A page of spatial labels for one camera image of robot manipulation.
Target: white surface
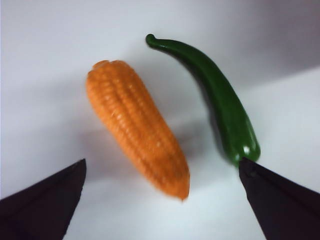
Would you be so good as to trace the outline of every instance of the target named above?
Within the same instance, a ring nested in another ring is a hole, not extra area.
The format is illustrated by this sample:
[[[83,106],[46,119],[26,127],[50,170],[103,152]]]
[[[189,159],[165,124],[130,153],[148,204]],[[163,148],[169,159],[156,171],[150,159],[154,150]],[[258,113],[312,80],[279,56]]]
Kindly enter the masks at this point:
[[[320,192],[318,1],[1,4],[1,197],[86,158],[64,239],[264,239],[196,82],[147,47],[148,33],[212,57],[250,116],[259,163]],[[178,138],[191,173],[185,202],[146,182],[94,115],[84,84],[103,59],[125,60],[138,72]]]

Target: plastic vegetable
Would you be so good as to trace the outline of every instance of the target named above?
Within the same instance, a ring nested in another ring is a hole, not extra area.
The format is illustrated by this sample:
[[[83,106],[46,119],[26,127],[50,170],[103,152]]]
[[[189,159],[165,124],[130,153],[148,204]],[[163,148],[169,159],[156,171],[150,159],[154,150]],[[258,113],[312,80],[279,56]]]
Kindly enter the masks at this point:
[[[146,36],[147,44],[186,64],[202,82],[213,106],[224,152],[236,165],[243,157],[256,161],[260,146],[248,115],[230,83],[203,52],[180,41]]]
[[[148,90],[124,61],[100,61],[88,73],[91,105],[135,167],[157,188],[185,199],[185,156]]]

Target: green chili pepper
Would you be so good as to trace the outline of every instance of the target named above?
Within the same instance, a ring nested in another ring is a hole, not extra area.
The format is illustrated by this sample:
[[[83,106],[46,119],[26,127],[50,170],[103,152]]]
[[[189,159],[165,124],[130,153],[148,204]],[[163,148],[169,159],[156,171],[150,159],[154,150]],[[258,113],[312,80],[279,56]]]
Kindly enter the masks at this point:
[[[236,166],[239,166],[243,157],[258,160],[260,146],[249,117],[217,65],[203,52],[183,42],[157,39],[153,34],[148,34],[145,40],[151,48],[169,53],[186,64],[200,79],[212,104],[228,158]]]

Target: orange corn cob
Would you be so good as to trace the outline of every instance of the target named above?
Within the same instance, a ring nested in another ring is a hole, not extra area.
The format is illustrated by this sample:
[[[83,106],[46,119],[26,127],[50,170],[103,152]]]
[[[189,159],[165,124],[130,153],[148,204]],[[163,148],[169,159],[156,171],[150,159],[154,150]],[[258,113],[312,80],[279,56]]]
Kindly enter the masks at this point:
[[[124,61],[100,61],[88,73],[91,105],[135,167],[158,189],[185,199],[185,156],[144,83]]]

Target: corn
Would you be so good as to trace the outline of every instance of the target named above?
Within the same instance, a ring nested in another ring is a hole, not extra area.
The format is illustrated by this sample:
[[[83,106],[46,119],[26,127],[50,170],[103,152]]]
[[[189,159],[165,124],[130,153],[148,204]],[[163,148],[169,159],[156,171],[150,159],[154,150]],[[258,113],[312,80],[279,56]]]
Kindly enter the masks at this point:
[[[103,60],[88,73],[86,91],[125,155],[156,188],[189,195],[185,156],[137,73],[124,61]]]

